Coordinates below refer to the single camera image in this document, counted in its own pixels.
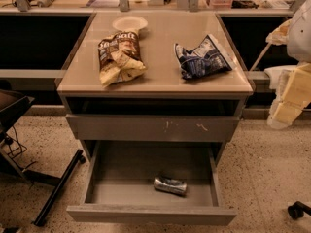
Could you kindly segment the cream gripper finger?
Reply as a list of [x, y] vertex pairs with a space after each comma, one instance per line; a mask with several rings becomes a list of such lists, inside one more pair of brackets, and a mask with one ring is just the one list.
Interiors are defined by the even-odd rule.
[[305, 63], [292, 70], [282, 70], [276, 86], [267, 124], [283, 129], [293, 124], [311, 103], [311, 64]]
[[271, 45], [285, 45], [288, 42], [288, 31], [291, 20], [286, 20], [268, 34], [265, 41]]

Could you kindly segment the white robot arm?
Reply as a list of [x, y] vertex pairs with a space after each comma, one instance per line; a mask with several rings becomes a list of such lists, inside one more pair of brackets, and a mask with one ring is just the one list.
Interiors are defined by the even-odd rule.
[[274, 129], [290, 126], [311, 103], [311, 0], [306, 0], [294, 16], [267, 37], [272, 45], [286, 45], [288, 56], [297, 65], [264, 70], [276, 98], [269, 109], [267, 124]]

